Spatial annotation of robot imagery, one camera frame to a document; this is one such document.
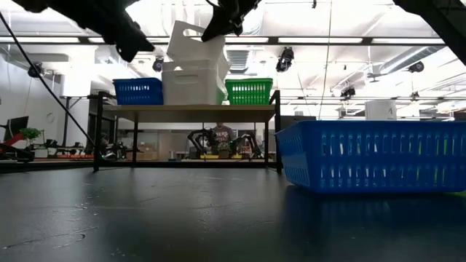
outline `wooden shelf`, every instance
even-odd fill
[[[265,106],[104,106],[104,111],[140,123],[268,122],[274,105]]]

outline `black wire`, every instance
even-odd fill
[[[36,66],[32,63],[32,61],[29,58],[28,54],[26,54],[26,52],[24,51],[24,49],[21,46],[20,42],[17,40],[15,33],[13,33],[13,30],[10,28],[7,21],[5,20],[5,17],[3,16],[3,14],[1,12],[0,12],[0,19],[3,22],[5,28],[8,30],[8,33],[12,36],[12,38],[15,41],[17,47],[20,49],[21,54],[23,54],[24,58],[28,61],[29,65],[31,65],[31,67],[33,68],[33,70],[35,71],[37,76],[39,77],[39,79],[42,82],[42,84],[44,85],[44,87],[53,96],[53,98],[55,99],[55,101],[57,101],[57,103],[61,106],[61,108],[63,108],[63,110],[66,112],[66,114],[68,114],[68,116],[71,118],[71,120],[73,120],[74,124],[76,124],[76,126],[79,128],[79,130],[81,130],[81,132],[86,136],[88,141],[95,147],[95,143],[91,139],[91,137],[87,134],[86,131],[84,131],[84,129],[81,127],[81,125],[78,123],[78,121],[74,118],[74,116],[68,111],[68,109],[66,109],[66,107],[60,102],[60,99],[57,97],[57,95],[55,95],[53,93],[53,91],[50,89],[50,87],[47,85],[44,78],[40,74],[39,70],[37,70]]]

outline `table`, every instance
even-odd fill
[[[133,141],[138,140],[139,123],[203,123],[203,122],[229,122],[229,123],[265,123],[265,141],[269,141],[269,120],[275,116],[275,132],[281,130],[280,123],[280,91],[275,90],[270,98],[269,105],[239,105],[239,106],[104,106],[104,92],[98,94],[97,126],[95,147],[100,148],[100,134],[102,130],[103,112],[113,115],[115,118],[123,118],[134,122]],[[269,144],[265,144],[264,167],[269,166]],[[99,154],[95,154],[94,171],[98,171],[103,162]],[[200,162],[203,167],[209,167],[210,162]],[[277,154],[275,163],[277,171],[283,168],[280,154]],[[137,167],[136,152],[133,152],[132,166]],[[186,167],[179,162],[179,167]]]

